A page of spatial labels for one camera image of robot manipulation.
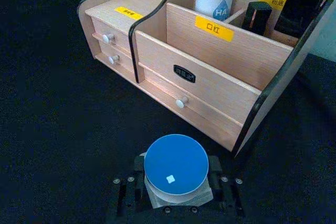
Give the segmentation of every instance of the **bolt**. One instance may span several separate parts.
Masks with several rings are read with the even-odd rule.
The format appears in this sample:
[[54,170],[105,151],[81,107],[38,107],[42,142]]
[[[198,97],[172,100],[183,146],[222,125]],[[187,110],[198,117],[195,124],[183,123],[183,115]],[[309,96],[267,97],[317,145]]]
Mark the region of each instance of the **bolt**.
[[165,212],[166,214],[170,214],[171,211],[172,211],[172,209],[171,209],[170,207],[165,207],[165,208],[164,208],[164,212]]
[[114,184],[119,184],[120,183],[120,179],[116,178],[114,181],[113,181]]
[[222,177],[222,178],[221,178],[221,181],[223,181],[223,182],[228,182],[229,179],[228,179],[227,177]]
[[241,185],[243,183],[243,181],[241,179],[239,179],[239,178],[236,178],[236,183],[239,184],[239,185]]
[[192,207],[191,212],[193,212],[194,214],[198,213],[198,208],[197,207]]

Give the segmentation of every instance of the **drawer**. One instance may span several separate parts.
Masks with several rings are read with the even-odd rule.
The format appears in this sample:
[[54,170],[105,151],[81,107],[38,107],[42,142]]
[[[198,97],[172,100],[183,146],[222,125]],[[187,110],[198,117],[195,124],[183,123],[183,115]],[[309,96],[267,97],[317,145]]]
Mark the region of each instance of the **drawer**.
[[[107,56],[107,60],[106,62],[104,62],[105,64],[108,64],[109,66],[111,67],[113,66],[115,68],[117,68],[118,66],[123,66],[124,68],[127,69],[127,71],[134,73],[133,62],[132,62],[132,59],[128,55],[118,50],[116,47],[106,45],[105,43],[101,41],[99,42],[99,45],[100,45],[102,53],[104,53]],[[110,57],[114,57],[114,56],[119,56],[119,60],[117,61],[110,60]]]
[[[217,125],[217,127],[232,136],[232,138],[227,139],[226,141],[229,142],[230,146],[234,145],[242,130],[242,124],[231,119],[191,93],[169,84],[158,73],[147,69],[144,70],[144,73],[146,81],[152,83],[154,86],[174,98],[176,103],[173,105],[173,110],[175,113],[182,113],[186,108],[195,111],[201,117]],[[181,108],[177,104],[185,97],[188,101],[184,104],[184,107]]]
[[136,43],[139,66],[158,73],[170,84],[239,123],[245,122],[261,94],[252,86],[143,32],[136,32]]
[[127,34],[106,25],[96,18],[92,18],[92,22],[96,33],[101,36],[101,38],[104,38],[105,36],[110,37],[109,42],[106,41],[107,44],[116,45],[129,53],[131,52]]

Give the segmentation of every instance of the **blue circular disc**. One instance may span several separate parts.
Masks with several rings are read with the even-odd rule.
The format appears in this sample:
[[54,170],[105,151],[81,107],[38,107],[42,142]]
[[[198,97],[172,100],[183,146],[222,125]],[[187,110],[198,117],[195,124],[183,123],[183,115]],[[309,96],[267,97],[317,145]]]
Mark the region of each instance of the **blue circular disc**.
[[203,147],[184,135],[168,135],[148,149],[144,169],[148,181],[170,195],[185,195],[206,179],[209,161]]

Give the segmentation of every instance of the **dark background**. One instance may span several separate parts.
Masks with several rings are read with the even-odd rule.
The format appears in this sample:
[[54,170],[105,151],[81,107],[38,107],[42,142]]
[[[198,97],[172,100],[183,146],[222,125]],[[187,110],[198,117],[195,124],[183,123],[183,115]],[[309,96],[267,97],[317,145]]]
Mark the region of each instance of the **dark background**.
[[102,223],[115,177],[181,133],[240,177],[248,216],[335,218],[335,63],[310,56],[235,160],[94,61],[80,0],[0,0],[0,223]]

